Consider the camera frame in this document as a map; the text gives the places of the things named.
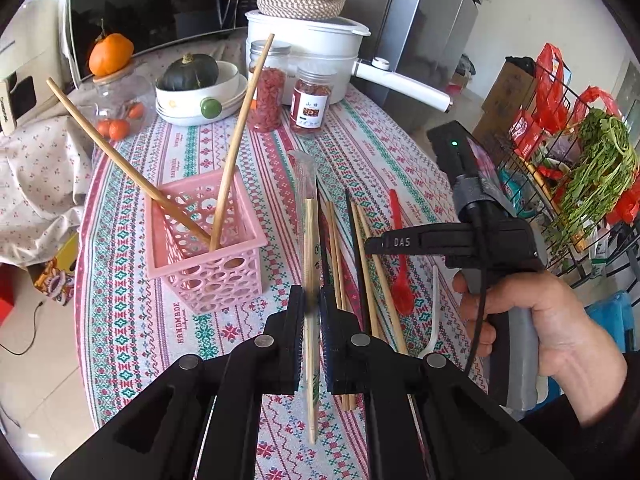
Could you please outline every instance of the gray handle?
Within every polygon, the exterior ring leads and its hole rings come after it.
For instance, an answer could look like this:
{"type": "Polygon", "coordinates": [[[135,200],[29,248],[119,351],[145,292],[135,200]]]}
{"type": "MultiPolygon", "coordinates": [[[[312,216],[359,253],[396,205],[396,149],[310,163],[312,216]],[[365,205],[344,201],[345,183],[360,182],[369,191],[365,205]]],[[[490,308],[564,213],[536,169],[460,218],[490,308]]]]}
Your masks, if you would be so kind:
{"type": "MultiPolygon", "coordinates": [[[[480,292],[480,271],[464,269],[469,291],[480,292]]],[[[500,276],[491,276],[489,286],[500,276]]],[[[530,410],[538,402],[538,334],[531,310],[512,308],[492,314],[488,321],[495,327],[496,339],[490,356],[489,396],[500,405],[515,410],[530,410]]]]}

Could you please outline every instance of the spoon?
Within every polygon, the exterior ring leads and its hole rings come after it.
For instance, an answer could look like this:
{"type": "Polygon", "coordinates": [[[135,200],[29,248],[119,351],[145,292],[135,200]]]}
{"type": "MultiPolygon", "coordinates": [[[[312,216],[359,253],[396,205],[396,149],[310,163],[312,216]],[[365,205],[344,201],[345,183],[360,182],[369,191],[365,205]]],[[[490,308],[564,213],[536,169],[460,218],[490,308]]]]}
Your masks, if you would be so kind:
{"type": "MultiPolygon", "coordinates": [[[[394,229],[402,229],[402,213],[400,201],[395,189],[389,190],[389,201],[391,202],[391,214],[394,221],[394,229]]],[[[408,316],[414,311],[414,294],[409,287],[409,272],[406,265],[406,255],[399,254],[400,271],[391,285],[391,294],[398,314],[408,316]]]]}

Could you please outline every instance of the jar of goji berries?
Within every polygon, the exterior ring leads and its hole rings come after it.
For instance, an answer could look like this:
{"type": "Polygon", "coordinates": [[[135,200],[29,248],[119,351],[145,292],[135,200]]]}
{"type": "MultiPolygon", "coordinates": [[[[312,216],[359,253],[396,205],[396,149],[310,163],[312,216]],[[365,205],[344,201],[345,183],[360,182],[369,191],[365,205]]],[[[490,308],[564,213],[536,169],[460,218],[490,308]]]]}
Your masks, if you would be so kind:
{"type": "MultiPolygon", "coordinates": [[[[255,64],[264,49],[266,40],[252,41],[249,52],[249,77],[254,73],[255,64]]],[[[282,93],[287,79],[291,45],[274,41],[264,60],[260,81],[255,88],[254,100],[246,118],[249,129],[265,133],[282,124],[282,93]]]]}
{"type": "Polygon", "coordinates": [[[316,134],[322,130],[335,72],[315,64],[298,66],[291,97],[289,126],[296,134],[316,134]]]}

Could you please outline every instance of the microwave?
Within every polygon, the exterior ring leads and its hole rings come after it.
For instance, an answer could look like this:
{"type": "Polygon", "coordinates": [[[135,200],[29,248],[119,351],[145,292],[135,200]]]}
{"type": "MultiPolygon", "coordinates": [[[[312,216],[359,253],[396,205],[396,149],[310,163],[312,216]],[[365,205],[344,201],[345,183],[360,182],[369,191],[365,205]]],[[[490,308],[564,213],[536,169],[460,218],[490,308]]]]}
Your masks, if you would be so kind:
{"type": "Polygon", "coordinates": [[[65,43],[76,87],[91,75],[88,58],[102,30],[119,32],[134,55],[207,34],[246,27],[257,0],[66,0],[65,43]]]}

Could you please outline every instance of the metal screw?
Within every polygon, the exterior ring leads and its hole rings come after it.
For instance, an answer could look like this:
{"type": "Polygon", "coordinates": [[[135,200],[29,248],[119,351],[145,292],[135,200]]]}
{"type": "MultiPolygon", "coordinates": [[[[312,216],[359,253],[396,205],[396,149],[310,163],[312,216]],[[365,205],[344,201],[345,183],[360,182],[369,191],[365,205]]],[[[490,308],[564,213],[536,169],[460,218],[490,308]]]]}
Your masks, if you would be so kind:
{"type": "Polygon", "coordinates": [[[198,363],[200,362],[200,358],[194,354],[183,355],[178,361],[178,366],[183,370],[192,370],[198,363]]]}
{"type": "Polygon", "coordinates": [[[367,334],[359,332],[351,336],[351,342],[354,344],[354,346],[367,346],[369,343],[371,343],[371,338],[367,334]]]}
{"type": "Polygon", "coordinates": [[[273,337],[269,334],[262,334],[254,339],[254,343],[258,348],[267,348],[273,344],[273,337]]]}
{"type": "Polygon", "coordinates": [[[444,368],[447,364],[447,358],[442,354],[429,354],[427,355],[427,364],[431,368],[444,368]]]}

